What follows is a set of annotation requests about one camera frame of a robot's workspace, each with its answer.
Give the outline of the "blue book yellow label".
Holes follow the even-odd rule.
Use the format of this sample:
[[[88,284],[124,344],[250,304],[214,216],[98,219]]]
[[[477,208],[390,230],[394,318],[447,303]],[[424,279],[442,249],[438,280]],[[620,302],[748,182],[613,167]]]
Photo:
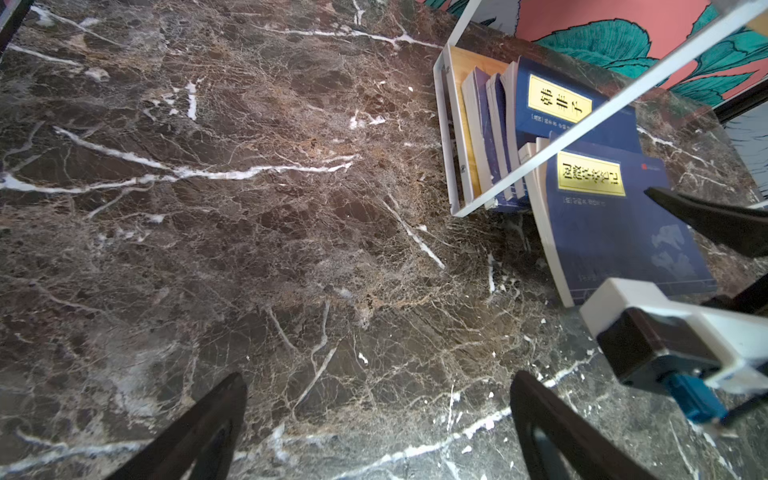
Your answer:
[[[645,193],[668,187],[662,160],[576,141],[524,185],[564,306],[583,304],[609,278],[651,282],[668,296],[716,291],[689,227]]]
[[[515,131],[519,150],[538,137],[559,135],[586,118],[608,101],[596,90],[545,67],[520,57],[515,93]],[[635,109],[624,107],[589,133],[583,141],[612,148],[643,153],[637,132]],[[495,199],[495,209],[515,212],[525,208],[527,190],[518,180]]]

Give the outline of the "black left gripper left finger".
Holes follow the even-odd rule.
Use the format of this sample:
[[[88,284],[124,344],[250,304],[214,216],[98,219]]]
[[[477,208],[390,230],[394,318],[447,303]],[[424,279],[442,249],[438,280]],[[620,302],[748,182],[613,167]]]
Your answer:
[[[217,384],[112,479],[225,479],[244,420],[247,385],[239,372]]]

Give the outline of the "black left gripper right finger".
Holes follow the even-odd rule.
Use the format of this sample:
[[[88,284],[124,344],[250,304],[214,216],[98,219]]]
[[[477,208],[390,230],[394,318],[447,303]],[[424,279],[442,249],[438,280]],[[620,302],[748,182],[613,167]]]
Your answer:
[[[510,408],[532,479],[653,477],[527,371],[512,380]]]

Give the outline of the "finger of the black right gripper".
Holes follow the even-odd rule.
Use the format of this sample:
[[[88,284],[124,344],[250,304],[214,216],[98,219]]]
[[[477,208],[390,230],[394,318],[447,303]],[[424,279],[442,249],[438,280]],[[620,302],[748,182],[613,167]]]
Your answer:
[[[767,211],[730,206],[650,187],[644,194],[710,241],[750,257],[767,256]]]

